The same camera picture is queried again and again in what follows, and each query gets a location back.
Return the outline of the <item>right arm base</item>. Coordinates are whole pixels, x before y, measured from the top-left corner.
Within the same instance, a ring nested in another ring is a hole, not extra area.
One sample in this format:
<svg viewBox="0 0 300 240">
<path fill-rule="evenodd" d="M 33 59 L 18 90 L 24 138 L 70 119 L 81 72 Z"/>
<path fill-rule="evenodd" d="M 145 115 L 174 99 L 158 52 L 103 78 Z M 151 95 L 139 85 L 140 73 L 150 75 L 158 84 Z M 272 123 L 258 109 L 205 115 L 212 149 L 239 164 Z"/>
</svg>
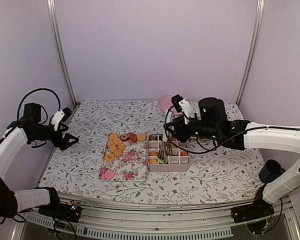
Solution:
<svg viewBox="0 0 300 240">
<path fill-rule="evenodd" d="M 273 215 L 274 212 L 272 203 L 258 199 L 247 205 L 233 207 L 230 215 L 235 223 L 242 223 Z"/>
</svg>

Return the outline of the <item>floral cookie tray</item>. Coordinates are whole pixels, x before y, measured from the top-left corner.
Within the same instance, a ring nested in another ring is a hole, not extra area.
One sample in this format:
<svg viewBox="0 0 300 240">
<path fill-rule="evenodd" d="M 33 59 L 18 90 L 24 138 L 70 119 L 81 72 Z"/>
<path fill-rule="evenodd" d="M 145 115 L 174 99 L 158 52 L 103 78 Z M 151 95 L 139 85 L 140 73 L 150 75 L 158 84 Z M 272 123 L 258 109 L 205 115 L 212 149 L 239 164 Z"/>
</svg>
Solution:
<svg viewBox="0 0 300 240">
<path fill-rule="evenodd" d="M 122 141 L 120 136 L 129 134 L 128 141 Z M 148 144 L 138 141 L 137 135 L 145 133 L 115 133 L 108 135 L 108 140 L 103 154 L 103 163 L 99 170 L 99 179 L 109 182 L 145 182 L 148 174 Z M 104 179 L 106 171 L 113 171 L 115 177 L 111 180 Z"/>
</svg>

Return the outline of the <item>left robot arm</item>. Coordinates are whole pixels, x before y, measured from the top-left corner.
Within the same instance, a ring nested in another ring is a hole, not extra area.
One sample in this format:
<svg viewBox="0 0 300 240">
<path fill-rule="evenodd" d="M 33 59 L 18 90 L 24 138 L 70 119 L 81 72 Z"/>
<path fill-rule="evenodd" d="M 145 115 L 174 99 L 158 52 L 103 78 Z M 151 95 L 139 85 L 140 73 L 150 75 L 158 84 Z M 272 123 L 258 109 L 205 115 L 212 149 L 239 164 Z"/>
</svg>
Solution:
<svg viewBox="0 0 300 240">
<path fill-rule="evenodd" d="M 72 210 L 67 203 L 61 203 L 53 187 L 12 191 L 5 183 L 8 169 L 25 145 L 34 143 L 33 148 L 36 149 L 51 142 L 64 151 L 79 142 L 77 137 L 67 132 L 69 128 L 65 122 L 72 114 L 70 108 L 62 108 L 58 103 L 56 113 L 42 120 L 41 114 L 45 112 L 46 109 L 39 103 L 21 101 L 16 120 L 8 125 L 0 139 L 0 217 L 12 219 L 34 208 L 60 217 L 65 210 Z"/>
</svg>

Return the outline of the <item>metal tongs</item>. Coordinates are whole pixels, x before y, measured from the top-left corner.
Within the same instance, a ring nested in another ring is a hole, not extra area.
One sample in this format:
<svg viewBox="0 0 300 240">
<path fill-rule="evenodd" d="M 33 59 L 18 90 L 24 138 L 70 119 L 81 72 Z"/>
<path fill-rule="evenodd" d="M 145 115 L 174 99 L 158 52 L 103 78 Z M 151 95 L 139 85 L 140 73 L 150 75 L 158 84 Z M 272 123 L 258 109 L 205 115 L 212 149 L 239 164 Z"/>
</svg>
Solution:
<svg viewBox="0 0 300 240">
<path fill-rule="evenodd" d="M 173 119 L 173 113 L 170 110 L 165 111 L 165 122 L 167 120 L 172 120 Z M 163 134 L 162 134 L 162 140 L 161 140 L 161 145 L 158 151 L 158 158 L 163 158 L 164 156 L 168 156 L 168 137 L 165 132 L 165 129 L 163 129 Z"/>
</svg>

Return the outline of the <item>compartment tin box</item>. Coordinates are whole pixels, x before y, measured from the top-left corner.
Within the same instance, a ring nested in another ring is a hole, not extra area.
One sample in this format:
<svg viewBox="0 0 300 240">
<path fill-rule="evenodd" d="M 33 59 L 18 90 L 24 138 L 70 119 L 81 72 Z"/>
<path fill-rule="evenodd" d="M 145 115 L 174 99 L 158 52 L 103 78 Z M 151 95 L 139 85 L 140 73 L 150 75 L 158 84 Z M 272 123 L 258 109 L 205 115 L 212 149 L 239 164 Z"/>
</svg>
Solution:
<svg viewBox="0 0 300 240">
<path fill-rule="evenodd" d="M 167 142 L 166 156 L 160 158 L 162 134 L 148 136 L 147 166 L 151 173 L 185 172 L 189 169 L 190 157 L 187 144 L 172 138 L 173 144 Z"/>
</svg>

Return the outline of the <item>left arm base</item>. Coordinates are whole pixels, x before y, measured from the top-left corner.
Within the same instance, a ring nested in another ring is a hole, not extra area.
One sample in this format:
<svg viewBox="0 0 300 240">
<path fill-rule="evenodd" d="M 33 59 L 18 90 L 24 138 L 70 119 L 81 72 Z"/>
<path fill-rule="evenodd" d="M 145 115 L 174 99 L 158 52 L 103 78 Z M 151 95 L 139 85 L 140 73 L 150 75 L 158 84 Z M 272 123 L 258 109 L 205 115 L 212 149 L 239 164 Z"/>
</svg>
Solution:
<svg viewBox="0 0 300 240">
<path fill-rule="evenodd" d="M 82 208 L 79 203 L 71 200 L 68 203 L 62 203 L 55 188 L 44 187 L 48 190 L 50 203 L 38 208 L 38 213 L 51 218 L 78 223 L 81 217 Z"/>
</svg>

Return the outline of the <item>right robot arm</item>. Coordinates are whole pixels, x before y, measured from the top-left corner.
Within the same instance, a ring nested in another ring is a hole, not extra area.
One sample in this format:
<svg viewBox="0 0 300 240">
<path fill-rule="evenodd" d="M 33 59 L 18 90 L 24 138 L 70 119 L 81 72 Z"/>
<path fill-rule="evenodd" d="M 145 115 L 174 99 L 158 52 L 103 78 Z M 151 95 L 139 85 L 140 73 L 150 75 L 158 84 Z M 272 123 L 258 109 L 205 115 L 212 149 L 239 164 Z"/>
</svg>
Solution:
<svg viewBox="0 0 300 240">
<path fill-rule="evenodd" d="M 191 104 L 180 95 L 171 99 L 172 105 L 165 111 L 163 137 L 168 142 L 175 137 L 181 143 L 190 138 L 216 141 L 216 145 L 204 154 L 219 147 L 234 150 L 268 149 L 296 153 L 300 156 L 300 126 L 276 126 L 249 120 L 228 120 L 225 104 L 215 97 L 198 102 L 199 115 Z M 258 190 L 248 213 L 259 218 L 280 198 L 300 187 L 300 158 L 277 179 Z"/>
</svg>

